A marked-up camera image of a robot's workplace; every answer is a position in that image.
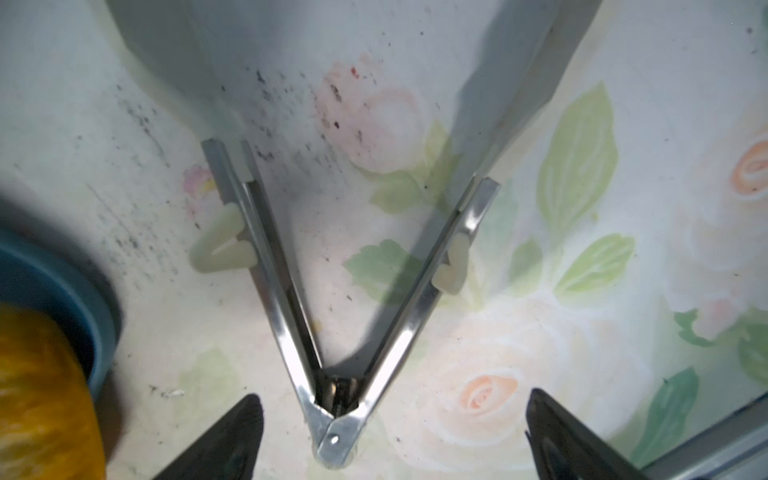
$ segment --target blue bowl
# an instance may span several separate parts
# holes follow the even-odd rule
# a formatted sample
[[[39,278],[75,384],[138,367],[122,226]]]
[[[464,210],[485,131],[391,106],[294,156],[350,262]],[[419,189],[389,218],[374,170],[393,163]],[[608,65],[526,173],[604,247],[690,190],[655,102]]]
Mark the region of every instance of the blue bowl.
[[[0,229],[0,302],[51,316],[69,339],[96,400],[116,347],[115,321],[96,287],[69,263]]]

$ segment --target peach rose print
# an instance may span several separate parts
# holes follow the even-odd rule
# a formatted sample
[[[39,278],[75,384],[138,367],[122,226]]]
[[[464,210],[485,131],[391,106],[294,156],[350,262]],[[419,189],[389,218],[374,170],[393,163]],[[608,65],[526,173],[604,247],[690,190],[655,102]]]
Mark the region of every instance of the peach rose print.
[[[768,310],[768,102],[757,104],[697,162],[674,218],[667,301],[695,309],[691,330],[708,341]]]
[[[400,374],[382,405],[390,442],[411,466],[531,470],[532,388],[546,389],[603,438],[628,423],[647,393],[650,371],[600,315],[566,309],[545,290],[498,300],[450,335],[426,330],[435,347]]]
[[[356,166],[387,174],[420,160],[428,112],[368,55],[354,65],[334,63],[315,96],[319,130]]]

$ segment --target white plastic piece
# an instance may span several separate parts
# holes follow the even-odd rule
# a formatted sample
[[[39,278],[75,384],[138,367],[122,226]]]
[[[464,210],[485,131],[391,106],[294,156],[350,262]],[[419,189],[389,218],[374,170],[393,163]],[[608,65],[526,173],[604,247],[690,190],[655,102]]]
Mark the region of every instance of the white plastic piece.
[[[469,266],[469,236],[457,233],[448,247],[448,263],[437,267],[432,285],[448,295],[456,295],[467,280]]]
[[[220,272],[251,268],[259,263],[253,245],[246,240],[225,243],[245,228],[243,214],[237,204],[226,204],[211,225],[190,248],[189,261],[192,268],[200,273]]]

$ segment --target orange object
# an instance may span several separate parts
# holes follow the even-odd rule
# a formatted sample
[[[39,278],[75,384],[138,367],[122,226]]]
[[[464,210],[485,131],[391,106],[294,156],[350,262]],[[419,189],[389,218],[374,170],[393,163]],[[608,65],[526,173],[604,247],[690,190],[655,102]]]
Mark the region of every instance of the orange object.
[[[0,478],[102,480],[85,377],[56,323],[0,303]]]

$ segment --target metal tongs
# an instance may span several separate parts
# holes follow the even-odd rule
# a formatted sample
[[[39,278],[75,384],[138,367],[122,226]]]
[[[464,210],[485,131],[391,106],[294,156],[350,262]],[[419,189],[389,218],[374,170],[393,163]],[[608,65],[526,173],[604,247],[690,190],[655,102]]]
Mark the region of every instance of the metal tongs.
[[[250,273],[310,428],[316,457],[326,467],[342,468],[352,459],[358,437],[440,300],[442,292],[432,278],[447,264],[452,239],[474,239],[499,185],[490,178],[470,182],[372,362],[362,376],[344,378],[330,376],[323,368],[248,143],[241,143],[253,176],[246,182],[237,176],[224,142],[211,139],[202,147],[221,200],[240,206],[245,223],[240,239],[253,244],[259,260]]]

